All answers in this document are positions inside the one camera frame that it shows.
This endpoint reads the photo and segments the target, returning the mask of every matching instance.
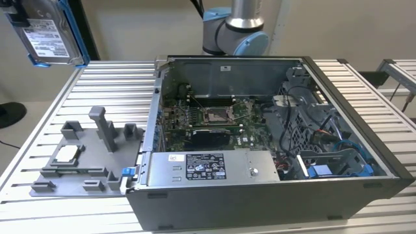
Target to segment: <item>aluminum slatted table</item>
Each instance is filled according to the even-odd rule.
[[[397,82],[416,94],[416,60],[385,59],[377,71],[384,71]]]
[[[416,176],[416,126],[349,64],[316,60],[358,114]],[[61,139],[65,120],[93,127],[92,105],[102,105],[114,126],[145,129],[153,90],[152,62],[92,62],[74,71],[13,161],[0,177],[1,233],[142,233],[129,203],[120,198],[30,197],[30,183]],[[184,232],[188,234],[416,233],[416,183],[392,199],[373,201],[349,220]]]

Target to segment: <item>blue drive bracket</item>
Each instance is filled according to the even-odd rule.
[[[36,62],[30,54],[26,57],[34,67],[50,67],[50,64]]]
[[[72,30],[72,33],[73,33],[73,37],[74,37],[74,39],[77,41],[77,47],[78,47],[78,50],[80,50],[80,52],[82,54],[84,64],[74,66],[77,68],[81,68],[81,67],[85,67],[88,65],[88,63],[90,61],[90,58],[89,58],[89,55],[88,55],[86,46],[85,46],[85,43],[84,43],[80,31],[78,31],[78,25],[77,25],[77,22],[76,22],[73,13],[72,13],[72,9],[69,7],[68,0],[58,0],[58,7],[64,11],[64,14],[65,14],[65,17],[66,17],[66,21],[68,21],[68,24],[69,24],[69,27],[70,27],[70,30]]]

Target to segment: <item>small white component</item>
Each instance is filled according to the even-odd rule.
[[[77,153],[78,147],[76,145],[65,145],[58,149],[54,159],[57,162],[69,162]]]
[[[169,162],[182,162],[184,161],[184,155],[169,155]]]

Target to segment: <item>blue latch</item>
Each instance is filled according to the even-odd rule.
[[[136,175],[136,168],[134,167],[125,167],[121,171],[122,177],[133,177]]]

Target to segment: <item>hard drive label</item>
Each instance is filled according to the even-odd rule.
[[[186,155],[186,179],[226,179],[224,154]]]
[[[30,27],[24,28],[26,39],[38,57],[68,58],[69,54],[53,20],[28,19]]]

